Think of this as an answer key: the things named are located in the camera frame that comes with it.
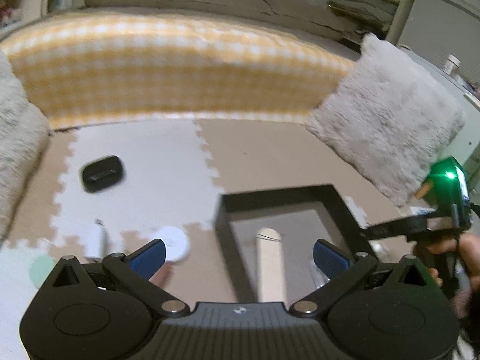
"white round object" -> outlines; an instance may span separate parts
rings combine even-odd
[[[185,258],[190,251],[187,235],[178,227],[165,226],[153,234],[153,239],[160,238],[165,244],[166,261],[176,262]]]
[[[452,61],[454,64],[456,64],[456,65],[457,65],[457,68],[460,67],[460,60],[459,60],[457,57],[455,57],[454,55],[451,55],[451,54],[450,54],[450,55],[448,55],[448,59],[449,59],[450,61]]]

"finger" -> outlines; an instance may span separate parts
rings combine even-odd
[[[427,249],[433,254],[443,254],[448,251],[455,251],[457,249],[457,241],[455,239],[446,239],[427,246]]]
[[[436,279],[438,277],[438,270],[435,268],[428,268],[428,272],[430,272],[432,278]]]
[[[154,273],[150,278],[150,281],[157,287],[162,288],[168,280],[171,273],[171,264],[168,262],[163,264],[162,267]]]

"faux fur pillow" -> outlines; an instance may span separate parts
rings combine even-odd
[[[0,243],[27,177],[49,141],[49,131],[47,119],[28,102],[0,51]]]
[[[362,57],[308,124],[381,193],[402,205],[464,123],[461,105],[438,81],[392,44],[369,34]]]

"mint green object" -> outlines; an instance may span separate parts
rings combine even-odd
[[[33,260],[30,266],[30,280],[35,288],[40,288],[55,266],[55,260],[48,255],[39,256]]]

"green led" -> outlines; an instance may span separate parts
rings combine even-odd
[[[457,177],[457,175],[453,172],[445,172],[445,176],[447,176],[450,180],[453,180],[455,177]]]

